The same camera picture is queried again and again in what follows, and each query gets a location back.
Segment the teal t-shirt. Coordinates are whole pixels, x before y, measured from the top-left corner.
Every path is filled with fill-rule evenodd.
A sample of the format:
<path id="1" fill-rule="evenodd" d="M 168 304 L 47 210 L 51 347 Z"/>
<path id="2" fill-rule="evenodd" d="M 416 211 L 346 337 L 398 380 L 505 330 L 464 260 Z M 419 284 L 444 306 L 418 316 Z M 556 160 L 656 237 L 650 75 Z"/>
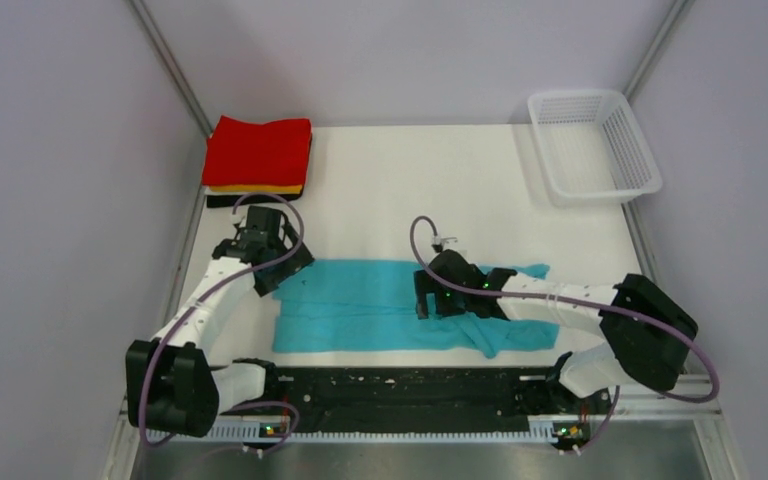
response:
<path id="1" fill-rule="evenodd" d="M 492 359 L 504 351 L 554 348 L 559 326 L 537 320 L 481 319 L 472 313 L 420 319 L 412 262 L 319 260 L 273 294 L 280 304 L 276 353 L 445 351 Z"/>

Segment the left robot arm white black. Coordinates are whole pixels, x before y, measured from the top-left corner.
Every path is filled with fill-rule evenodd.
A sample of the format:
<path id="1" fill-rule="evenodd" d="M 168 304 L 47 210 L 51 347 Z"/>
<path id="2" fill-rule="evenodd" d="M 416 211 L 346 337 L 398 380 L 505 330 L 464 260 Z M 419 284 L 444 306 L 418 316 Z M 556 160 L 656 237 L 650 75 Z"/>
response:
<path id="1" fill-rule="evenodd" d="M 270 363 L 214 364 L 209 356 L 246 295 L 269 295 L 314 258 L 295 207 L 252 205 L 233 225 L 234 235 L 213 249 L 176 314 L 151 339 L 135 340 L 126 351 L 128 419 L 143 440 L 149 431 L 203 437 L 220 414 L 240 404 L 262 414 L 279 404 L 281 388 L 269 379 Z"/>

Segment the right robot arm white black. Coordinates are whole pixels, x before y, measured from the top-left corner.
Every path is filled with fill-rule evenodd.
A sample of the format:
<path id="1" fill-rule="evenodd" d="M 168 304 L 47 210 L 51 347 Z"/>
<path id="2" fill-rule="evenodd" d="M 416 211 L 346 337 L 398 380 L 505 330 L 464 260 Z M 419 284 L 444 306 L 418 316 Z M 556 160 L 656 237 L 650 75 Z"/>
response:
<path id="1" fill-rule="evenodd" d="M 546 385 L 549 404 L 572 412 L 587 396 L 610 386 L 640 384 L 672 390 L 696 321 L 645 276 L 629 273 L 608 285 L 573 285 L 510 268 L 481 270 L 460 253 L 441 250 L 413 274 L 417 315 L 542 321 L 585 332 L 599 343 L 562 354 Z"/>

